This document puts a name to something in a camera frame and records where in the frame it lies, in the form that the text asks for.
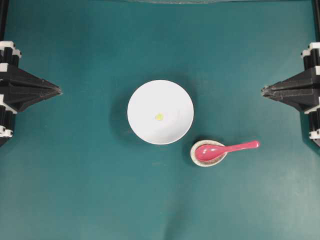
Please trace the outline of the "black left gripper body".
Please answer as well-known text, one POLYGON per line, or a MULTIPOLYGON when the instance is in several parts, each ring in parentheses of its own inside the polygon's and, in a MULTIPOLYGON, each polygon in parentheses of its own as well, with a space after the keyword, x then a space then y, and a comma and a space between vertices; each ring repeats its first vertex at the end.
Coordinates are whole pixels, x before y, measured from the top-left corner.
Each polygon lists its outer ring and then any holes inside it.
POLYGON ((8 95, 5 88, 9 81, 3 74, 9 70, 9 65, 18 67, 22 57, 21 51, 16 48, 12 41, 0 42, 0 146, 2 147, 13 137, 16 125, 17 111, 5 103, 5 96, 8 95))

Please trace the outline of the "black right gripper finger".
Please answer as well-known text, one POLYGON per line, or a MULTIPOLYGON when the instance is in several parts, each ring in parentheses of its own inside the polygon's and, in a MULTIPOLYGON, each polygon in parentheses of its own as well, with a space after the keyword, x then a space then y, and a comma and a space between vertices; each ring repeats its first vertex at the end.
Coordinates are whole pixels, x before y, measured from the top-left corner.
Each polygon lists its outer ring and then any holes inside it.
POLYGON ((320 88, 320 67, 314 66, 286 80, 279 81, 272 85, 267 85, 261 89, 262 93, 320 88))
POLYGON ((307 114, 320 107, 319 91, 263 91, 262 96, 307 114))

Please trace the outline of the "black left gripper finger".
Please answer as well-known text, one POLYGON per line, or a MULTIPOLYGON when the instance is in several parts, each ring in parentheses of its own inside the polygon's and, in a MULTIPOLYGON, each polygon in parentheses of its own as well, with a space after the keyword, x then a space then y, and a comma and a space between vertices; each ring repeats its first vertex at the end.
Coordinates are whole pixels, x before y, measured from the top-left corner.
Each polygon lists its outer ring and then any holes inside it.
POLYGON ((6 111, 23 112, 31 105, 61 94, 61 90, 1 90, 0 118, 5 118, 6 111))
POLYGON ((0 64, 0 79, 9 81, 15 86, 51 89, 57 92, 61 91, 59 86, 8 63, 0 64))

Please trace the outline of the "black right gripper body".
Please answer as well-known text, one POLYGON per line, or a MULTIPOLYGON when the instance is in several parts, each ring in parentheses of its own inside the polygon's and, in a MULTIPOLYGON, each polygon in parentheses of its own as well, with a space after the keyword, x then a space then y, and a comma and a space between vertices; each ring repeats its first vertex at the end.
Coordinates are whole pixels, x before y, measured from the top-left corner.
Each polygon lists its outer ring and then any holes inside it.
POLYGON ((308 116, 309 139, 318 147, 320 146, 320 43, 311 42, 308 48, 301 53, 304 70, 311 70, 314 83, 311 88, 314 90, 315 103, 311 104, 304 113, 308 116))

